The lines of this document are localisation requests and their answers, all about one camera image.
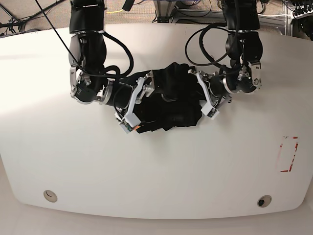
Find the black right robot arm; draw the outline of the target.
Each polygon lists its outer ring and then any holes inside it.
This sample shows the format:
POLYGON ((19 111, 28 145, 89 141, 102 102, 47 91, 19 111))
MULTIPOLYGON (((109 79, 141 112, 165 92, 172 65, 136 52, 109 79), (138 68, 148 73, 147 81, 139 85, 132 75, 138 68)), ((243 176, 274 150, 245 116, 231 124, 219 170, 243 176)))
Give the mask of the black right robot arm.
POLYGON ((103 0, 72 0, 69 32, 71 96, 83 104, 94 101, 113 106, 118 119, 132 128, 141 123, 134 108, 145 94, 144 83, 153 76, 151 71, 130 77, 134 59, 129 49, 104 30, 103 0), (116 65, 105 67, 107 47, 104 38, 121 46, 130 61, 121 72, 116 65))

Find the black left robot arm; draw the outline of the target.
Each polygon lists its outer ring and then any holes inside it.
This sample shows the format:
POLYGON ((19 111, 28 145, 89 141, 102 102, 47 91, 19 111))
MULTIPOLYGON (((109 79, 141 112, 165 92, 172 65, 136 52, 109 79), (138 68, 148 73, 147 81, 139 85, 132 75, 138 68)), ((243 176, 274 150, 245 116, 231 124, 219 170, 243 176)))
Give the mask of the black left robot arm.
POLYGON ((261 87, 263 45, 258 34, 256 1, 223 0, 222 10, 225 22, 211 23, 196 32, 200 50, 208 60, 206 65, 219 69, 212 75, 195 73, 205 98, 201 112, 210 117, 217 113, 221 101, 230 101, 231 94, 249 94, 261 87), (225 30, 228 34, 225 54, 219 59, 214 59, 204 46, 204 37, 212 29, 225 30))

